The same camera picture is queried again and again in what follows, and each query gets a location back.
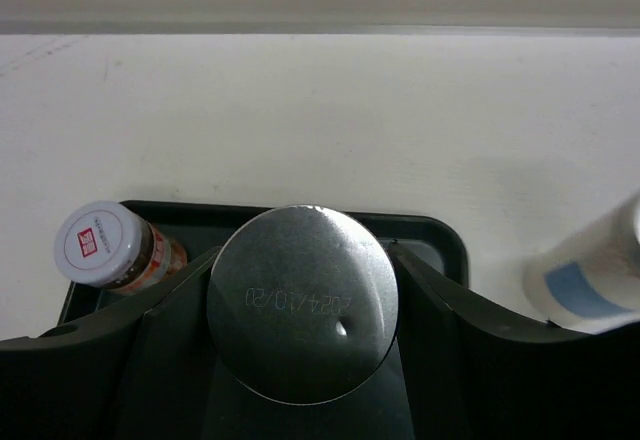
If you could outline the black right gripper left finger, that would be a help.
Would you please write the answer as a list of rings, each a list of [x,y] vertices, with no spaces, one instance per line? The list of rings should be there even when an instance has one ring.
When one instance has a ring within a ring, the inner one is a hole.
[[[200,438],[216,363],[206,290],[218,252],[38,338],[2,341],[2,438]]]

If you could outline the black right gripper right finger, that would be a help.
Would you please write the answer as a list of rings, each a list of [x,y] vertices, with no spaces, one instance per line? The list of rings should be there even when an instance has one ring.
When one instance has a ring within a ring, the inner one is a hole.
[[[510,311],[398,243],[397,341],[419,439],[635,439],[639,327],[591,335]]]

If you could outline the white-lid orange-label sauce jar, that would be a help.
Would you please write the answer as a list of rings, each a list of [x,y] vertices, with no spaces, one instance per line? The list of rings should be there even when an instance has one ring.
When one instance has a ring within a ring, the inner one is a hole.
[[[54,261],[74,283],[131,296],[174,275],[188,256],[179,242],[124,205],[96,201],[64,221]]]

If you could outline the silver-lid blue-label grain bottle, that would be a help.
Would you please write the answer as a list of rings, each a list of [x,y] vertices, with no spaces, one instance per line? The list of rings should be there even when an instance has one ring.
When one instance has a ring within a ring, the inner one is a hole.
[[[387,357],[399,314],[391,260],[351,216],[270,209],[222,246],[207,320],[219,357],[249,390],[289,405],[341,398]]]

